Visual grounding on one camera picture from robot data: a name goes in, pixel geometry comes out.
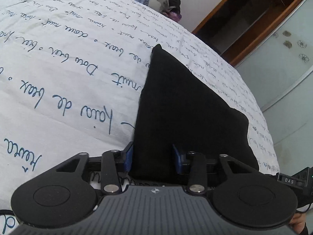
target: wooden cabinet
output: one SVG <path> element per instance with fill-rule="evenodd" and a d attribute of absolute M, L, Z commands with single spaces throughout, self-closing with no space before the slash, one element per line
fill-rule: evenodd
<path fill-rule="evenodd" d="M 232 66 L 256 48 L 302 0 L 222 0 L 193 31 Z"/>

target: logo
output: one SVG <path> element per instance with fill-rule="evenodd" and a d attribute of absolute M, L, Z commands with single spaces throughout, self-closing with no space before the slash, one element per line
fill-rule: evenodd
<path fill-rule="evenodd" d="M 160 192 L 160 190 L 159 190 L 159 189 L 157 189 L 157 188 L 154 188 L 154 189 L 152 189 L 152 190 L 151 190 L 151 192 L 152 192 L 152 193 L 154 193 L 154 194 L 157 194 L 157 193 L 159 193 L 159 192 Z"/>

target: bedsheet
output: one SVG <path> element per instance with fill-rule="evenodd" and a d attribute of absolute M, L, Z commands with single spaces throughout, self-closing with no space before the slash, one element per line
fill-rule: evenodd
<path fill-rule="evenodd" d="M 260 171 L 279 170 L 238 72 L 179 24 L 134 0 L 0 0 L 0 209 L 19 185 L 76 153 L 132 140 L 158 43 L 247 116 Z"/>

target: person's hand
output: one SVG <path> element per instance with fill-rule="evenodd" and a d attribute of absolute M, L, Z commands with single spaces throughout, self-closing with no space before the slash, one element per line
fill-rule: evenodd
<path fill-rule="evenodd" d="M 306 214 L 296 213 L 291 219 L 289 226 L 298 234 L 300 234 L 306 225 Z"/>

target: metal screw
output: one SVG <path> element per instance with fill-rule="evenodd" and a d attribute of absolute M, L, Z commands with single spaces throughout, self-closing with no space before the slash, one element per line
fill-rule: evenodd
<path fill-rule="evenodd" d="M 108 193 L 115 193 L 115 192 L 118 191 L 118 189 L 119 189 L 119 187 L 118 187 L 117 185 L 115 185 L 115 184 L 107 184 L 107 185 L 103 188 L 103 190 L 106 191 L 106 192 L 108 192 Z"/>
<path fill-rule="evenodd" d="M 204 186 L 200 184 L 193 184 L 192 186 L 189 187 L 189 190 L 194 192 L 194 193 L 201 193 L 204 191 Z"/>

